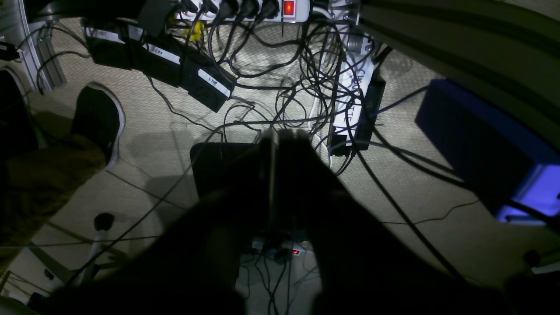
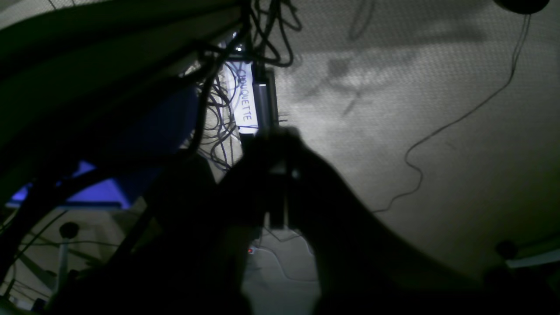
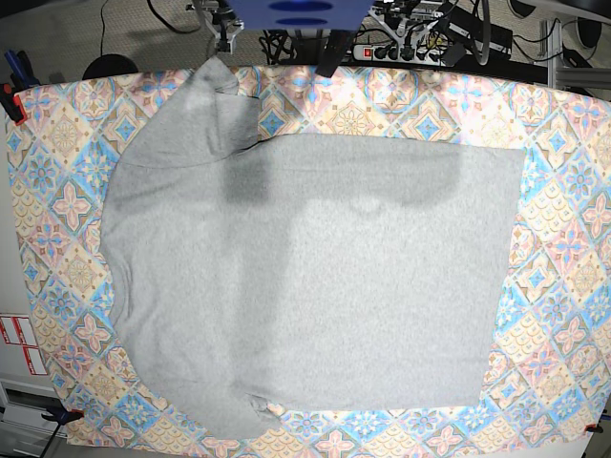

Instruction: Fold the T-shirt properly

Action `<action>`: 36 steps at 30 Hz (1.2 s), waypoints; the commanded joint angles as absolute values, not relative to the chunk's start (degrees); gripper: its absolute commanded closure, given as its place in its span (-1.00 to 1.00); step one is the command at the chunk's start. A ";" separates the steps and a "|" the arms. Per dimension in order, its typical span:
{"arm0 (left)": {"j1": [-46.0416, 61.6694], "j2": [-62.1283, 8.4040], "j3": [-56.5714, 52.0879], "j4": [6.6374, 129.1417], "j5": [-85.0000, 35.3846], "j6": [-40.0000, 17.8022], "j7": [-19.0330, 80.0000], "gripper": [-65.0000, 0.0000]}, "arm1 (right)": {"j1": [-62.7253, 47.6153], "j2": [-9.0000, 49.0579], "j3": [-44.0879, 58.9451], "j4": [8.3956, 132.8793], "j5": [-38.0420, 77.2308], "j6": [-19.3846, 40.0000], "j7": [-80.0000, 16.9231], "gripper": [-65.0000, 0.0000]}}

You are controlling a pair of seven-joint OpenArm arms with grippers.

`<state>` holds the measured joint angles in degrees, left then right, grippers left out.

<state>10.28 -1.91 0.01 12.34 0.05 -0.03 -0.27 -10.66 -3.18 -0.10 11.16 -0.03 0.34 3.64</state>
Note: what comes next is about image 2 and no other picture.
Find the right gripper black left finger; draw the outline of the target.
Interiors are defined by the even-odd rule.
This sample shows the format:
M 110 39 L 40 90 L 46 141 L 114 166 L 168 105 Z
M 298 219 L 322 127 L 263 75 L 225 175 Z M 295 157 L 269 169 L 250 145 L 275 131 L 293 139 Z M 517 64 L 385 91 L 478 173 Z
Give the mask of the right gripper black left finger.
M 110 261 L 64 288 L 54 315 L 249 315 L 242 293 L 248 248 L 264 215 L 235 201 L 241 181 L 268 165 L 260 131 L 219 184 L 202 187 L 194 164 L 166 170 L 150 203 L 163 233 L 132 251 L 132 234 Z

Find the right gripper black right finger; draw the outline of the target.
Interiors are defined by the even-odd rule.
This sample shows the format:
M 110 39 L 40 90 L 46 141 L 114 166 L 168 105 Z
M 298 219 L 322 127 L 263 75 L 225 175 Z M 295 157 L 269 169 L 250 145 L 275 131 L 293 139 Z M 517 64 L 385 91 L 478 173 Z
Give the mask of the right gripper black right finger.
M 482 283 L 414 248 L 356 197 L 334 167 L 282 127 L 292 173 L 290 223 L 315 253 L 315 315 L 557 315 L 559 298 L 534 278 L 490 269 Z

